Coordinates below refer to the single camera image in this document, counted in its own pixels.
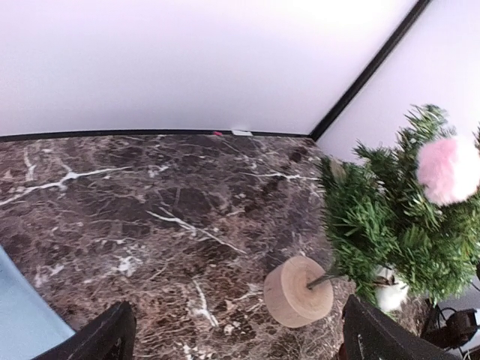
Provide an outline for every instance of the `pom-pom ornament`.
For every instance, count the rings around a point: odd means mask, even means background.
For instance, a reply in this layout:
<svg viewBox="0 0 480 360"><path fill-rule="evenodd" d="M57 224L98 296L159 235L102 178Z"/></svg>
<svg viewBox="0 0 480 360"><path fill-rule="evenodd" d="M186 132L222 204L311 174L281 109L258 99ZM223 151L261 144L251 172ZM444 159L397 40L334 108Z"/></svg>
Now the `pom-pom ornament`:
<svg viewBox="0 0 480 360"><path fill-rule="evenodd" d="M429 142L418 152L417 178L431 203L463 202L480 183L479 150L459 137Z"/></svg>

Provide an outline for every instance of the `white wall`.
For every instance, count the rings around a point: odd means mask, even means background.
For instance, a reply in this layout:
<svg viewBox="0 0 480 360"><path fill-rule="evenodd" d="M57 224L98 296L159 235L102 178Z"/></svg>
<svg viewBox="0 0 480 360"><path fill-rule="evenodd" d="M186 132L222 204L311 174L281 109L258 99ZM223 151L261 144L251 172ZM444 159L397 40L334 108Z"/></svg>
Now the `white wall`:
<svg viewBox="0 0 480 360"><path fill-rule="evenodd" d="M414 0L0 0L0 135L308 134Z"/></svg>
<svg viewBox="0 0 480 360"><path fill-rule="evenodd" d="M460 134L480 122L480 1L435 0L318 144L352 160L360 139L391 145L410 104L446 109Z"/></svg>

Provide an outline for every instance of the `marble countertop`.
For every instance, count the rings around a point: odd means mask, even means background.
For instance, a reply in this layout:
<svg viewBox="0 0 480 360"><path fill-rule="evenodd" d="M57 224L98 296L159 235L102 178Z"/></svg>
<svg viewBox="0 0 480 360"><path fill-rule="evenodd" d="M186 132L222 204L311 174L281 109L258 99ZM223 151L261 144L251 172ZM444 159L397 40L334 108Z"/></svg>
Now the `marble countertop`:
<svg viewBox="0 0 480 360"><path fill-rule="evenodd" d="M351 284L299 329L265 276L304 254L328 267L320 152L302 138L104 136L0 143L0 244L74 329L119 300L135 359L330 359Z"/></svg>

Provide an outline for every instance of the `green tree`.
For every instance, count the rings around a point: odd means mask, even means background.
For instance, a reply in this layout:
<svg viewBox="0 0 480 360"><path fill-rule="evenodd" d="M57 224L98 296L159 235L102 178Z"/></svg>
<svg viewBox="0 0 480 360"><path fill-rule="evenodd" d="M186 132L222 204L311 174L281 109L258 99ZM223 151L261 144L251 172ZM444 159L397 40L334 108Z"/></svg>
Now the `green tree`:
<svg viewBox="0 0 480 360"><path fill-rule="evenodd" d="M394 147L359 143L358 163L321 159L323 223L334 265L310 287L346 276L375 304L378 266L394 269L411 293L435 302L460 295L470 284L480 258L480 193L447 206L425 198L416 178L418 151L455 129L433 105L416 106L406 117L409 127L398 131ZM476 138L479 147L480 132Z"/></svg>

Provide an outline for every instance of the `round wooden base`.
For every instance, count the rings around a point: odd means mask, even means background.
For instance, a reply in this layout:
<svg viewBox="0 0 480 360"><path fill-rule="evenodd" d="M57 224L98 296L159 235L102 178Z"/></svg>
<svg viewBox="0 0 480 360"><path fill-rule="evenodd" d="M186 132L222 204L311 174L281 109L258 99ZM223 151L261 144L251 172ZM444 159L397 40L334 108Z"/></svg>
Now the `round wooden base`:
<svg viewBox="0 0 480 360"><path fill-rule="evenodd" d="M280 324L299 328L325 317L333 305L333 289L325 281L312 290L307 284L325 274L312 259L294 256L267 275L263 297L268 312Z"/></svg>

